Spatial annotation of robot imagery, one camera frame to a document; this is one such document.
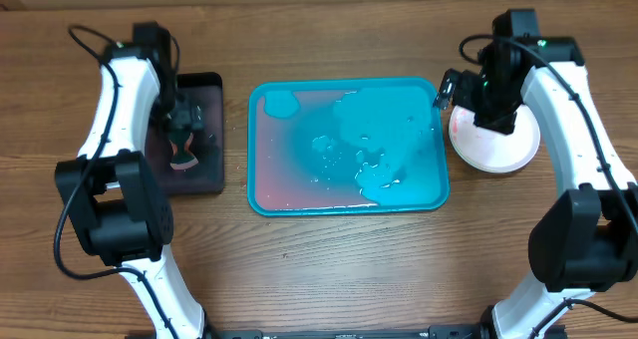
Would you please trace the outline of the pink green sponge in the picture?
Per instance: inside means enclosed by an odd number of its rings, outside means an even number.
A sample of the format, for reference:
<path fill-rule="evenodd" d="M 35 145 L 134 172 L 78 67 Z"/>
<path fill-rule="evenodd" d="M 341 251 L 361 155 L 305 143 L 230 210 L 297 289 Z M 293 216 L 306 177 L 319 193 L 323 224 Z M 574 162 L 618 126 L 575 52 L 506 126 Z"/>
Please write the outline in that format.
<path fill-rule="evenodd" d="M 172 150 L 170 166 L 173 170 L 188 170 L 198 164 L 197 157 L 190 150 L 193 133 L 188 131 L 175 131 L 168 134 L 168 140 Z"/>

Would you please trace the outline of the white plate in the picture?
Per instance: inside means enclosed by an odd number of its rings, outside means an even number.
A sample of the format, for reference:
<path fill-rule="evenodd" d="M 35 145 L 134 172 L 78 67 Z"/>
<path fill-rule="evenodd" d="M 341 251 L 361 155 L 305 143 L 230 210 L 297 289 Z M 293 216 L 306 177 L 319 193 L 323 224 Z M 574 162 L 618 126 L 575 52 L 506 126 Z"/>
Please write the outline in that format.
<path fill-rule="evenodd" d="M 525 167 L 536 155 L 541 135 L 527 106 L 516 111 L 514 132 L 503 135 L 474 125 L 475 114 L 455 107 L 449 121 L 453 148 L 467 164 L 491 173 L 509 173 Z"/>

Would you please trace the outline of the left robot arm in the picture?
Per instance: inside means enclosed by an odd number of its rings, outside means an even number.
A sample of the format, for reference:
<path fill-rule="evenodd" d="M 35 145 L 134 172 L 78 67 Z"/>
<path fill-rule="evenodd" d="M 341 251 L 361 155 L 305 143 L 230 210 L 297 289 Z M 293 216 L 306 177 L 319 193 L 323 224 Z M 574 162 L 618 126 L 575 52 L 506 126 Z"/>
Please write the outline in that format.
<path fill-rule="evenodd" d="M 213 72 L 183 74 L 175 37 L 137 23 L 97 54 L 102 89 L 55 184 L 83 250 L 120 274 L 159 338 L 209 338 L 171 250 L 169 197 L 224 185 Z M 248 100 L 247 199 L 264 216 L 431 210 L 449 197 L 435 87 L 418 77 L 266 83 Z"/>

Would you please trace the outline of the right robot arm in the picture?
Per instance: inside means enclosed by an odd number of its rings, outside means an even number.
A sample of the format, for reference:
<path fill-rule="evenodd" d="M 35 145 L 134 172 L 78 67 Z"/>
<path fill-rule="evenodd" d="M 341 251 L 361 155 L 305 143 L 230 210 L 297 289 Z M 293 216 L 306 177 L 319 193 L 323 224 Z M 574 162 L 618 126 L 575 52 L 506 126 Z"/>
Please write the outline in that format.
<path fill-rule="evenodd" d="M 557 199 L 528 240 L 530 271 L 489 307 L 477 338 L 562 338 L 558 319 L 637 272 L 637 182 L 614 150 L 571 37 L 544 37 L 531 9 L 497 16 L 467 71 L 448 70 L 435 104 L 474 113 L 509 135 L 533 113 L 553 165 Z"/>

